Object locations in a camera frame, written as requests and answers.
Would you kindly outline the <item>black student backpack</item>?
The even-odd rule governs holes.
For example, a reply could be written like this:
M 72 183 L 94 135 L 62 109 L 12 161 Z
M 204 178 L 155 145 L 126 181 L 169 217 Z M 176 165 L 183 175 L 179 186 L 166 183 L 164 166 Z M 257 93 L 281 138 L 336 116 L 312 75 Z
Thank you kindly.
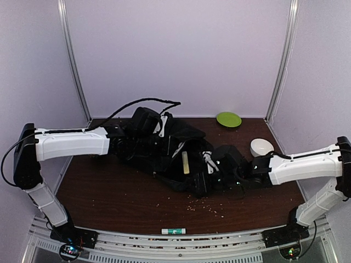
M 169 144 L 169 160 L 134 158 L 129 161 L 119 159 L 124 164 L 152 175 L 176 192 L 189 192 L 194 195 L 192 181 L 200 171 L 203 151 L 213 151 L 213 146 L 205 139 L 206 134 L 184 120 L 173 118 Z M 188 153 L 190 174 L 183 173 L 182 152 Z

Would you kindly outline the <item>yellow highlighter marker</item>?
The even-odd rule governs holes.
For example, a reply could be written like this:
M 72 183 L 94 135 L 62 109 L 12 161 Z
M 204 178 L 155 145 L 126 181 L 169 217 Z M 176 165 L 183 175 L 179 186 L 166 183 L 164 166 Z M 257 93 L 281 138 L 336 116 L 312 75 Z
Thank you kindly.
M 184 173 L 185 175 L 190 174 L 188 153 L 187 153 L 186 151 L 183 151 L 183 152 L 182 152 L 182 162 L 183 162 L 183 173 Z

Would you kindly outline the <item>green white glue stick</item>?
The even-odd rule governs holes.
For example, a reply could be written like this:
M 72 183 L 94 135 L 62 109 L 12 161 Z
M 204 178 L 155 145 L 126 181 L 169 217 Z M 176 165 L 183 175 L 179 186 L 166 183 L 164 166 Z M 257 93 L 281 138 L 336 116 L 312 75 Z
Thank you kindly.
M 162 228 L 162 235 L 184 235 L 186 234 L 185 228 Z

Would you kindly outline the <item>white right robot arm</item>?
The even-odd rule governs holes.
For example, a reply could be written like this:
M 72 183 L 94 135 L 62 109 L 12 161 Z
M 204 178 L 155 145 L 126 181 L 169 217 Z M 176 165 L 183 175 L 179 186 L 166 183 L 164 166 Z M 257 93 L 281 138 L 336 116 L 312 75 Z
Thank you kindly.
M 350 199 L 350 141 L 340 136 L 335 144 L 315 151 L 283 155 L 270 151 L 250 162 L 233 145 L 201 152 L 206 167 L 203 186 L 241 185 L 269 188 L 290 181 L 329 177 L 327 184 L 311 199 L 293 208 L 281 237 L 294 241 L 318 217 L 339 202 Z

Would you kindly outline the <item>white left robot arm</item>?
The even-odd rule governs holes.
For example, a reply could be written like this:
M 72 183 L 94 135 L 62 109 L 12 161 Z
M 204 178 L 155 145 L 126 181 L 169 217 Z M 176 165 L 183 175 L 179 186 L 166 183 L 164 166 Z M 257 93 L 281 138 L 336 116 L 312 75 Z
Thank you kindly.
M 13 183 L 58 227 L 57 233 L 66 243 L 74 243 L 79 238 L 78 229 L 70 225 L 67 211 L 41 175 L 41 164 L 87 155 L 117 155 L 127 160 L 146 139 L 151 139 L 153 146 L 158 145 L 168 119 L 164 113 L 139 107 L 123 126 L 100 124 L 96 128 L 49 130 L 28 123 L 14 146 Z

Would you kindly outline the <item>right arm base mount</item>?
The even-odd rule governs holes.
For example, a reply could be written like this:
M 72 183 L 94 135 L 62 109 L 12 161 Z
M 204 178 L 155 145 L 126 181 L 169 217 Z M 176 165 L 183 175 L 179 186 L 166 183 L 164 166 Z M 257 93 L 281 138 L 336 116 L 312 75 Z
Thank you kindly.
M 309 227 L 286 225 L 262 232 L 266 248 L 281 246 L 309 237 Z

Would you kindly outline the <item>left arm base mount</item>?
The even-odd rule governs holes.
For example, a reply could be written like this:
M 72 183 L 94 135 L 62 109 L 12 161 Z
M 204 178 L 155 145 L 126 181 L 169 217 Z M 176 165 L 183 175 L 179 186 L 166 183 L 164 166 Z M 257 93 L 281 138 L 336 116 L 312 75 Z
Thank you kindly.
M 50 238 L 66 244 L 94 249 L 98 239 L 98 233 L 92 230 L 62 226 L 54 227 L 51 230 Z

